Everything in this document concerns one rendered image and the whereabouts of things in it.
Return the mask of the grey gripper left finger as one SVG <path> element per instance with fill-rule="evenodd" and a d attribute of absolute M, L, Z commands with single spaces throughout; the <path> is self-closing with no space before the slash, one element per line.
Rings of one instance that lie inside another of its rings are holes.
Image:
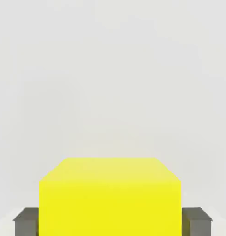
<path fill-rule="evenodd" d="M 39 236 L 39 208 L 15 208 L 0 219 L 0 236 Z"/>

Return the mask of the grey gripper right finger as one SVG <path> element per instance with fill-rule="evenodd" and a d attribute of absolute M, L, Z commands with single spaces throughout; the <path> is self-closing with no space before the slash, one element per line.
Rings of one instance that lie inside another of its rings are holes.
<path fill-rule="evenodd" d="M 226 236 L 226 220 L 212 218 L 201 207 L 183 207 L 182 236 Z"/>

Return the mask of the small yellow cube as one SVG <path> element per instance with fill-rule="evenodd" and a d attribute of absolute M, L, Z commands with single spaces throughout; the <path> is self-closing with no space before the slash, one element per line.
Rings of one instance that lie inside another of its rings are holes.
<path fill-rule="evenodd" d="M 39 236 L 182 236 L 181 180 L 156 158 L 67 158 L 39 182 Z"/>

